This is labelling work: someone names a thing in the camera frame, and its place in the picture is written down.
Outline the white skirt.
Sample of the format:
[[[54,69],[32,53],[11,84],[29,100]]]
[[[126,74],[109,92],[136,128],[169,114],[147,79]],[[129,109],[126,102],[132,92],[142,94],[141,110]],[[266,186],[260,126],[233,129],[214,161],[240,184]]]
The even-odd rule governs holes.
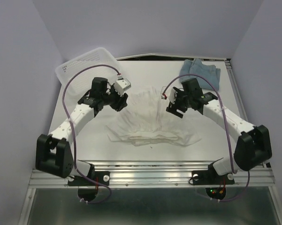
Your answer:
[[[191,118],[181,119],[166,112],[168,104],[154,87],[134,90],[127,103],[107,124],[110,141],[134,146],[158,143],[189,146],[201,140]]]

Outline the light blue denim skirt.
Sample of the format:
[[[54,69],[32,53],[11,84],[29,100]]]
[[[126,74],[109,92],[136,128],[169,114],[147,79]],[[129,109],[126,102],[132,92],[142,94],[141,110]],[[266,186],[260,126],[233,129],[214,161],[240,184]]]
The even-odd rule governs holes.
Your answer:
[[[202,89],[213,90],[206,80],[212,84],[216,91],[220,89],[221,69],[215,65],[205,65],[200,59],[185,60],[179,75],[180,83],[196,78]]]

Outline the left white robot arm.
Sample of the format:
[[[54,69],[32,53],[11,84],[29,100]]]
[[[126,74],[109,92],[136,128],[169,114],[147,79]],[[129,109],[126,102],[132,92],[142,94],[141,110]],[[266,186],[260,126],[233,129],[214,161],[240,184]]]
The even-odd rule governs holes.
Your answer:
[[[131,87],[127,79],[119,79],[110,84],[106,78],[95,77],[88,90],[78,101],[72,113],[66,112],[67,119],[54,131],[40,135],[37,139],[37,170],[61,178],[78,176],[85,185],[95,180],[94,165],[78,160],[76,137],[84,126],[94,119],[108,105],[119,112],[127,106],[126,91]]]

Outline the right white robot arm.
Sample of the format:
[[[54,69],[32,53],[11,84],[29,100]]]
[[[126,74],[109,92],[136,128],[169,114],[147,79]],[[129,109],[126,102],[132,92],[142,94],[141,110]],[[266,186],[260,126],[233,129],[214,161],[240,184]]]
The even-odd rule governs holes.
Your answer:
[[[269,130],[264,125],[255,126],[237,116],[224,106],[217,92],[203,93],[195,78],[182,82],[182,86],[173,87],[169,96],[162,91],[161,98],[169,100],[166,111],[182,118],[193,109],[226,132],[229,155],[209,165],[206,177],[210,182],[217,183],[227,173],[249,171],[272,157]]]

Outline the aluminium frame rail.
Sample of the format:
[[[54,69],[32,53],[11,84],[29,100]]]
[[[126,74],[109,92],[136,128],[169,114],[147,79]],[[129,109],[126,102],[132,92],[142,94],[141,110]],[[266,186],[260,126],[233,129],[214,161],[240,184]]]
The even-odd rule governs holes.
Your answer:
[[[112,143],[105,125],[115,116],[105,109],[80,133],[78,157],[110,172],[111,198],[87,205],[80,187],[37,170],[31,173],[20,224],[25,225],[281,225],[282,216],[270,167],[239,172],[227,186],[232,202],[207,199],[204,187],[188,183],[192,171],[206,169],[227,154],[224,131],[190,110],[202,140],[182,148],[168,144],[135,147]]]

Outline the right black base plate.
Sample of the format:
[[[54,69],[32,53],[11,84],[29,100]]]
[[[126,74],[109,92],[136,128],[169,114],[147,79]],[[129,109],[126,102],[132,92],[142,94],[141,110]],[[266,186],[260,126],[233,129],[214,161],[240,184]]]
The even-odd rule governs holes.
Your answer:
[[[226,196],[226,186],[235,184],[231,173],[218,175],[214,169],[215,161],[208,165],[207,170],[195,170],[191,172],[188,183],[193,186],[209,186],[206,194],[210,199],[221,201]]]

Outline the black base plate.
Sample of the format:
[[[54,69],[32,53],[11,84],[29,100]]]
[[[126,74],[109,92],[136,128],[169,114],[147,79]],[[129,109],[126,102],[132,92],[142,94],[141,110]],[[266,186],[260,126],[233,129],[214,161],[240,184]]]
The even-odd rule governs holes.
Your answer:
[[[210,199],[221,201],[226,196],[226,186],[235,184],[231,173],[218,175],[214,169],[215,161],[208,165],[207,170],[195,170],[191,172],[188,183],[193,186],[209,186],[206,194]]]
[[[83,174],[83,172],[79,170],[79,168],[78,168],[79,165],[82,166],[83,171],[87,171],[87,175]],[[80,202],[85,203],[85,204],[99,204],[99,203],[104,203],[104,202],[106,202],[107,200],[110,199],[110,197],[112,195],[111,188],[109,186],[103,184],[103,183],[100,183],[98,180],[94,180],[94,178],[95,178],[95,167],[94,167],[93,164],[82,161],[82,160],[74,161],[74,167],[73,167],[72,172],[70,173],[70,176],[73,175],[73,174],[76,174],[79,177],[82,177],[83,179],[85,179],[88,183],[95,185],[95,190],[97,191],[93,195],[94,198],[92,198],[92,199],[90,199],[90,198],[87,199],[87,198],[78,196]],[[96,196],[99,192],[99,187],[106,188],[108,190],[109,194],[104,199],[101,199],[99,201],[94,201],[94,199],[96,198]]]

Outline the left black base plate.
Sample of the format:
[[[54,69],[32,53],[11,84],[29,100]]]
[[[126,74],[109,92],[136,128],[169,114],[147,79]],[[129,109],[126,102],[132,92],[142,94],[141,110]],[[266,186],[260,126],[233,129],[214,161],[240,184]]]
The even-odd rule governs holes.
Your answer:
[[[82,166],[83,171],[87,171],[87,175],[83,174],[83,172],[79,170],[79,168],[78,168],[79,165]],[[70,173],[70,176],[73,175],[73,174],[76,174],[79,177],[82,177],[83,179],[85,179],[88,183],[95,185],[95,190],[97,191],[93,195],[94,198],[92,198],[92,199],[90,199],[90,198],[87,199],[87,198],[78,196],[80,202],[85,203],[85,204],[99,204],[99,203],[104,203],[104,202],[106,202],[107,200],[110,199],[110,197],[112,195],[111,188],[109,186],[103,184],[103,183],[100,183],[98,180],[94,180],[94,178],[95,178],[95,167],[94,167],[93,164],[82,161],[82,160],[74,161],[74,167],[73,167],[72,172]],[[106,188],[108,190],[109,194],[104,199],[101,199],[99,201],[94,201],[94,199],[96,198],[96,196],[99,192],[99,187]]]

